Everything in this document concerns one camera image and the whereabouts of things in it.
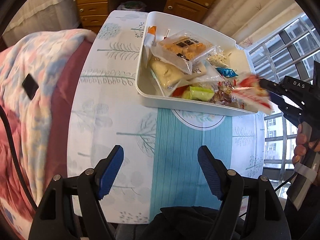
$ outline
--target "bed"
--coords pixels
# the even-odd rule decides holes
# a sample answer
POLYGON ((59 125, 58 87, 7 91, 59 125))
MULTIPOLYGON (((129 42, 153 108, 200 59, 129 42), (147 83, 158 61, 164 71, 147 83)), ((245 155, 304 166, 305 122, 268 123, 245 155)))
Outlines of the bed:
MULTIPOLYGON (((27 35, 0 53, 0 104, 8 116, 20 167, 38 205, 52 176, 67 176, 67 134, 79 76, 96 35, 84 29, 27 35), (30 100, 21 84, 39 85, 30 100)), ((0 122, 0 206, 20 239, 34 210, 19 183, 0 122)))

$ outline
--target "blue stripe on tablecloth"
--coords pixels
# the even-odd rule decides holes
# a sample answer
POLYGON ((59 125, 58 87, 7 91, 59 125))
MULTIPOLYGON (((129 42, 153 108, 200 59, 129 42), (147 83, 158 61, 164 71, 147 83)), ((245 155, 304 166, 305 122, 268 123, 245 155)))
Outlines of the blue stripe on tablecloth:
POLYGON ((160 213, 161 207, 220 207, 197 160, 201 145, 207 145, 213 156, 229 168, 232 117, 227 116, 215 129, 199 131, 180 122, 170 109, 158 110, 150 220, 160 213))

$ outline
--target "table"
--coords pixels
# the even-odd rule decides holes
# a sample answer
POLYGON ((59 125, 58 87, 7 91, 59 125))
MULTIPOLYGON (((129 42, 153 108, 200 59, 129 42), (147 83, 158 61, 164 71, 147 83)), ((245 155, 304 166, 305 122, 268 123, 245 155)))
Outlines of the table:
POLYGON ((124 148, 113 187, 100 201, 113 223, 148 223, 164 206, 218 208, 197 162, 201 145, 243 176, 257 178, 263 168, 263 114, 229 117, 139 105, 134 79, 146 17, 110 14, 84 64, 69 123, 68 176, 94 167, 114 145, 124 148))

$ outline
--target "black cable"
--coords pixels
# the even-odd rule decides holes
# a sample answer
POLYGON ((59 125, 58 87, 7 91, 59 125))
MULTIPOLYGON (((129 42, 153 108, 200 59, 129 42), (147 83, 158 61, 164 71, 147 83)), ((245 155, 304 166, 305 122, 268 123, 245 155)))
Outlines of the black cable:
POLYGON ((7 138, 8 138, 8 142, 9 142, 10 151, 11 151, 11 157, 12 157, 12 161, 13 161, 15 170, 17 172, 19 181, 21 183, 23 191, 26 194, 32 208, 36 211, 38 207, 37 207, 35 201, 33 200, 31 193, 28 190, 26 182, 24 181, 24 178, 23 178, 23 175, 22 175, 22 172, 20 169, 19 161, 17 158, 16 149, 14 148, 14 142, 13 142, 13 137, 12 137, 12 133, 11 133, 9 120, 8 120, 7 115, 5 114, 5 111, 3 110, 1 105, 0 105, 0 118, 2 119, 2 122, 4 124, 5 132, 7 133, 7 138))
MULTIPOLYGON (((316 140, 315 145, 311 148, 312 151, 314 151, 317 147, 317 145, 320 142, 320 138, 316 140)), ((278 189, 280 189, 281 187, 283 187, 285 184, 287 184, 290 180, 292 180, 295 176, 297 175, 296 172, 294 172, 288 179, 286 179, 284 182, 282 182, 278 187, 276 187, 275 191, 277 191, 278 189)))

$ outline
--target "human hand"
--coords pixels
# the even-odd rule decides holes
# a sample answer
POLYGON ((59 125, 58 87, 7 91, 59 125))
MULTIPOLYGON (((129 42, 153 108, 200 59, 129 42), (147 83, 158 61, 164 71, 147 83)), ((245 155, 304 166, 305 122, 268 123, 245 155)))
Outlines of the human hand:
MULTIPOLYGON (((307 152, 306 148, 303 146, 307 142, 307 137, 301 133, 301 130, 302 130, 302 126, 301 126, 301 124, 299 124, 298 135, 296 137, 297 146, 295 147, 295 149, 293 151, 293 153, 294 153, 294 156, 292 158, 293 165, 295 165, 300 160, 301 156, 304 156, 307 152)), ((316 142, 309 142, 308 143, 309 148, 311 149, 315 145, 315 143, 316 142)), ((315 152, 320 151, 320 143, 318 143, 318 145, 316 146, 314 151, 315 152)), ((315 181, 313 182, 313 184, 316 186, 320 185, 320 168, 318 170, 318 175, 317 175, 315 181)))

